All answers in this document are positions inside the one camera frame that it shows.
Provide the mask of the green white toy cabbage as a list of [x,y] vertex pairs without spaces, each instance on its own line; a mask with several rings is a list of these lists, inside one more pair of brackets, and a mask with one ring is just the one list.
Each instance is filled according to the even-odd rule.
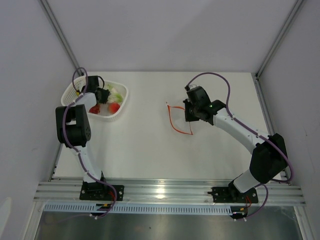
[[121,104],[123,102],[123,96],[117,91],[112,84],[107,84],[106,89],[109,91],[107,102]]

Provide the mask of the clear red zip bag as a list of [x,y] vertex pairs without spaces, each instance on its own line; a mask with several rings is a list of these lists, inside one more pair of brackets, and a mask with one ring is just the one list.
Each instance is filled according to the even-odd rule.
[[179,105],[170,105],[166,102],[168,118],[171,128],[181,134],[193,136],[191,124],[185,121],[185,108]]

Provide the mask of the red toy tomato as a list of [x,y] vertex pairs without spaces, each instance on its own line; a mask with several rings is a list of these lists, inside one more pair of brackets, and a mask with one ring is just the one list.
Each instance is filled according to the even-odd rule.
[[108,112],[113,115],[118,112],[120,109],[121,105],[117,102],[112,102],[108,105]]

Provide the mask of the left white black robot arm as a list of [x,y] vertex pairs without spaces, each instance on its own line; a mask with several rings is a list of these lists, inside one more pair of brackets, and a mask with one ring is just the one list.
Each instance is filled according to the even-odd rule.
[[90,191],[97,200],[108,196],[102,170],[97,166],[90,149],[92,131],[88,119],[90,110],[106,103],[110,91],[105,81],[97,75],[74,78],[55,109],[58,141],[65,145],[78,160],[83,172],[82,190]]

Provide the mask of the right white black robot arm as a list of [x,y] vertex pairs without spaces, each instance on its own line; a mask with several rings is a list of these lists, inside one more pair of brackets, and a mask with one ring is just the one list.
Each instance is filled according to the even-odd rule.
[[228,185],[228,196],[234,202],[246,197],[247,191],[271,181],[284,170],[288,163],[285,159],[285,143],[279,134],[268,135],[264,132],[249,130],[237,122],[227,105],[220,100],[211,101],[201,86],[186,87],[185,120],[202,120],[215,126],[241,143],[251,154],[248,170],[236,177]]

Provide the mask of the white perforated plastic basket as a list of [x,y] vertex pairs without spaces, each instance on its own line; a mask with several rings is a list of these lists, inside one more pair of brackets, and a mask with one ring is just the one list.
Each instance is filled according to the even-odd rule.
[[[73,82],[67,87],[61,97],[61,104],[67,106],[73,101],[75,101],[79,96],[76,95],[76,91],[80,91],[80,94],[83,92],[86,84],[86,77],[81,76],[73,80]],[[102,88],[106,90],[107,84],[113,85],[116,90],[123,96],[123,102],[120,103],[120,109],[115,114],[110,114],[108,111],[109,103],[97,103],[96,91],[97,88]],[[86,89],[85,97],[83,97],[79,103],[84,104],[87,109],[87,114],[92,119],[97,119],[102,122],[114,122],[122,116],[126,103],[129,98],[128,88],[118,82],[104,80],[101,76],[92,75],[88,77],[88,87]],[[89,113],[90,108],[99,104],[100,113],[92,114]]]

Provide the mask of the red toy grape bunch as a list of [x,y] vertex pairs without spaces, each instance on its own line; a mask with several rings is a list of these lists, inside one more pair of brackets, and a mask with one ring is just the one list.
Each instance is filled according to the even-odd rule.
[[98,115],[101,111],[101,106],[96,104],[95,106],[91,107],[89,113]]

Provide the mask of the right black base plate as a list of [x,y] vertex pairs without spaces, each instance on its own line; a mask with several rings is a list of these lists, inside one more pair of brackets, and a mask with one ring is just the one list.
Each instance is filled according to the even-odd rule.
[[259,202],[255,188],[241,193],[229,187],[216,186],[212,187],[211,191],[208,191],[207,194],[212,196],[214,203],[257,204]]

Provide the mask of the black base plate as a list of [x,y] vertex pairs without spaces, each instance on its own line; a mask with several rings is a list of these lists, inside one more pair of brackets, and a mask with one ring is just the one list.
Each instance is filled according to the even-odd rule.
[[[113,185],[116,191],[116,200],[122,202],[125,193],[124,185]],[[96,185],[89,187],[83,184],[81,187],[79,199],[82,201],[112,201],[115,197],[114,190],[106,185]]]
[[212,187],[211,191],[208,191],[207,194],[212,196],[214,203],[257,204],[259,202],[255,188],[241,193],[229,187],[216,186]]

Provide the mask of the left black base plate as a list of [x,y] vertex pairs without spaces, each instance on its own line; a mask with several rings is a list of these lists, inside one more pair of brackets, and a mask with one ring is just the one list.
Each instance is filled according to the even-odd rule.
[[[122,202],[125,193],[124,185],[113,185],[116,191],[116,200]],[[112,201],[115,197],[114,190],[106,185],[96,185],[89,187],[83,184],[81,187],[79,199],[82,201]]]

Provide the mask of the left aluminium frame post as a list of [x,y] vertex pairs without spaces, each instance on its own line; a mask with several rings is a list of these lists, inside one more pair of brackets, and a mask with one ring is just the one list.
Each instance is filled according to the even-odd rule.
[[39,5],[42,8],[43,13],[47,17],[49,24],[51,25],[60,45],[62,46],[63,50],[65,51],[66,56],[68,57],[69,61],[71,62],[74,70],[76,70],[78,76],[82,76],[84,73],[79,70],[80,64],[74,54],[74,51],[71,48],[69,41],[66,38],[66,35],[56,17],[54,11],[48,0],[38,0]]

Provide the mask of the aluminium frame post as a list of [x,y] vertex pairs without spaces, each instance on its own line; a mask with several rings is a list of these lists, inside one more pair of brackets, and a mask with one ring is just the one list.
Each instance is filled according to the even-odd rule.
[[79,70],[80,64],[74,54],[74,51],[71,48],[69,41],[66,38],[66,35],[56,17],[54,11],[48,0],[38,0],[39,5],[42,8],[43,13],[47,17],[49,24],[51,25],[60,45],[62,46],[63,50],[65,51],[66,56],[68,57],[69,61],[71,62],[74,70],[76,70],[78,76],[82,76],[84,73]]
[[255,78],[257,80],[259,80],[262,77],[267,66],[270,64],[270,62],[274,58],[275,54],[277,53],[283,41],[285,40],[287,34],[289,33],[291,27],[295,23],[296,18],[298,17],[299,13],[301,12],[306,2],[307,2],[306,0],[296,0],[294,2],[293,7],[290,9],[277,35],[275,36],[270,48],[268,49],[267,54],[263,58],[257,72],[255,73]]

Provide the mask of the aluminium mounting rail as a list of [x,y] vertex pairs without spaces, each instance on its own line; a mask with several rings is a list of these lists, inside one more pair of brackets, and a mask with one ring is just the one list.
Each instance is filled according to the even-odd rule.
[[[228,180],[177,180],[177,179],[124,179],[111,178],[111,185],[123,185],[123,202],[128,204],[212,204],[208,194],[212,187],[226,187]],[[79,200],[80,178],[54,178],[38,184],[34,195],[36,202],[76,202]],[[271,182],[256,189],[259,203],[267,199],[267,206],[305,206],[301,187]]]

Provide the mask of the right aluminium frame post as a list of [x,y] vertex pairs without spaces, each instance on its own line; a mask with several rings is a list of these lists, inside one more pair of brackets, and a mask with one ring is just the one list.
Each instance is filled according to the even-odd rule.
[[277,35],[275,36],[270,48],[268,49],[267,54],[263,58],[257,72],[255,73],[255,78],[257,80],[259,80],[262,77],[267,66],[270,64],[270,62],[274,58],[275,54],[277,53],[283,41],[285,40],[287,34],[289,33],[291,27],[295,23],[296,18],[298,17],[299,13],[301,12],[306,2],[307,2],[306,0],[296,0],[294,2],[293,7],[290,9]]

